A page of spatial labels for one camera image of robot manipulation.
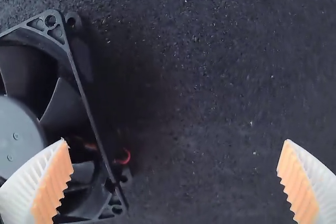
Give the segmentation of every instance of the computer fan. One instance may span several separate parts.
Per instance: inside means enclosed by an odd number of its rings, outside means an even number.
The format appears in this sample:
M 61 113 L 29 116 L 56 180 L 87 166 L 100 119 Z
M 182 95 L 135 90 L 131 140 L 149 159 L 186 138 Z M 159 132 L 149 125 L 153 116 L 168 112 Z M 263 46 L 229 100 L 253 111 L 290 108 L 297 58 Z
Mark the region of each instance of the computer fan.
M 0 178 L 63 137 L 74 173 L 54 223 L 97 223 L 128 208 L 130 153 L 106 120 L 87 38 L 77 13 L 56 10 L 0 34 Z

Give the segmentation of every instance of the black fan frame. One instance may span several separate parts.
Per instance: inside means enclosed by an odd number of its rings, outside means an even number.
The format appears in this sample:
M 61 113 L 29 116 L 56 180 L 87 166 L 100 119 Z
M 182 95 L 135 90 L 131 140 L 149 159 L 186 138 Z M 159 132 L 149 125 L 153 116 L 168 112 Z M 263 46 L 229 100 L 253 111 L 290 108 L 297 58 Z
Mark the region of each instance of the black fan frame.
M 77 13 L 63 15 L 53 9 L 0 34 L 0 46 L 18 44 L 35 47 L 54 57 L 73 74 L 101 154 L 101 169 L 92 185 L 87 204 L 75 209 L 71 216 L 57 215 L 54 218 L 55 223 L 97 223 L 123 215 L 128 209 L 122 187 L 130 182 L 131 173 L 126 165 L 115 162 L 124 150 L 107 123 L 106 118 L 110 115 L 104 114 L 104 108 L 109 104 L 104 100 L 103 77 L 99 75 L 99 65 L 95 64 L 93 57 L 100 53 L 92 50 L 87 35 L 83 21 Z M 128 179 L 127 183 L 123 183 L 125 177 Z M 104 215 L 109 209 L 112 214 Z

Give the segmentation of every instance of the fan blade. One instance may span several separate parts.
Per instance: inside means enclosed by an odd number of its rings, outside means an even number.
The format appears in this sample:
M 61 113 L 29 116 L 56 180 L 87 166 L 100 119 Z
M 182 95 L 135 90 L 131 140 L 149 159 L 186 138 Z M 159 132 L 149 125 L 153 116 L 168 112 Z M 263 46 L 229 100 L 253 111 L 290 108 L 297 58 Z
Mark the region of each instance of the fan blade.
M 35 48 L 0 47 L 0 74 L 7 95 L 26 104 L 37 117 L 42 115 L 53 92 L 56 67 L 53 58 Z
M 58 78 L 54 93 L 40 119 L 43 128 L 52 132 L 76 126 L 86 120 L 83 101 L 78 92 L 63 78 Z

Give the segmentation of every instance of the fan hub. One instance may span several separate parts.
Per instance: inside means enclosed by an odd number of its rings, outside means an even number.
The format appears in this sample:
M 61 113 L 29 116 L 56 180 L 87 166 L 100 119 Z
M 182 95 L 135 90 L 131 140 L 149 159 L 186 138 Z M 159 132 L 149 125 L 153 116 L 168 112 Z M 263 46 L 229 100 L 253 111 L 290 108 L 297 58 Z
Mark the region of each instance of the fan hub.
M 26 106 L 0 97 L 0 176 L 8 179 L 47 146 L 36 116 Z

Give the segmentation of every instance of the black carpet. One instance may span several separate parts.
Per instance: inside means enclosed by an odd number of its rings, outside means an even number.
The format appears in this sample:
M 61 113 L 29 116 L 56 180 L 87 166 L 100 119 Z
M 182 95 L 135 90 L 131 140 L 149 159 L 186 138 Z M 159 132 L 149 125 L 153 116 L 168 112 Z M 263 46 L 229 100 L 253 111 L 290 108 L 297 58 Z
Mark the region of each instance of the black carpet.
M 0 0 L 1 30 L 48 8 L 109 47 L 135 173 L 120 223 L 294 223 L 286 138 L 336 171 L 336 0 Z

